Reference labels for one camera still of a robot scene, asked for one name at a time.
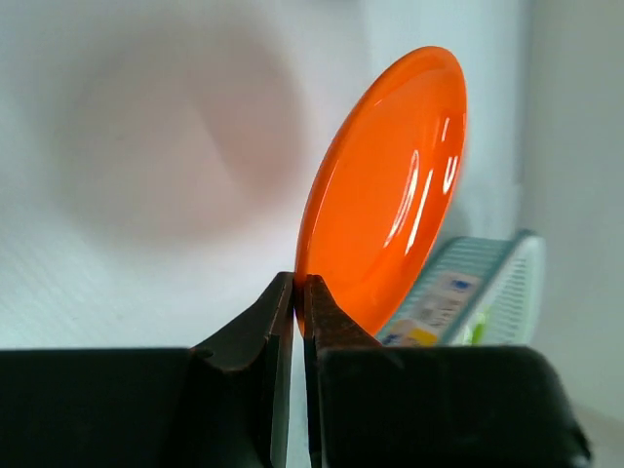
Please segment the orange dish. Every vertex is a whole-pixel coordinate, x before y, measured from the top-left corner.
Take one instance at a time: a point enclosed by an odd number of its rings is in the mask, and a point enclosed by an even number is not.
[[[434,245],[461,166],[466,88],[455,57],[413,51],[369,88],[338,131],[301,222],[295,282],[321,275],[375,334]]]

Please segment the plastic container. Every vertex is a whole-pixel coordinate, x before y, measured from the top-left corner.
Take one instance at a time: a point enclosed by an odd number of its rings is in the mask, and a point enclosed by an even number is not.
[[[544,241],[530,231],[512,241],[456,238],[428,262],[376,337],[389,346],[527,344],[544,267]]]

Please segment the white wall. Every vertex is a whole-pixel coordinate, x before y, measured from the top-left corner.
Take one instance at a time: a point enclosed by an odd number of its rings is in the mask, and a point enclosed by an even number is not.
[[[378,73],[427,44],[456,53],[468,86],[469,147],[445,236],[509,235],[528,7],[0,0],[0,347],[210,335],[293,267],[334,132]]]
[[[522,221],[546,237],[548,272],[534,344],[579,405],[623,423],[624,3],[536,3]]]

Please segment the label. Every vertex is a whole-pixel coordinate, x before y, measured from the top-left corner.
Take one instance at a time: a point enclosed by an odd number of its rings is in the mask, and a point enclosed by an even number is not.
[[[411,311],[402,314],[381,343],[386,346],[431,346],[457,319],[481,280],[444,272]]]

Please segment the glossy orange surface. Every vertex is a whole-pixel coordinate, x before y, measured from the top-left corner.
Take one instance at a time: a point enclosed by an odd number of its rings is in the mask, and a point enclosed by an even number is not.
[[[388,68],[344,122],[317,173],[295,282],[323,276],[338,305],[377,333],[436,240],[465,132],[464,78],[449,51],[425,47]]]

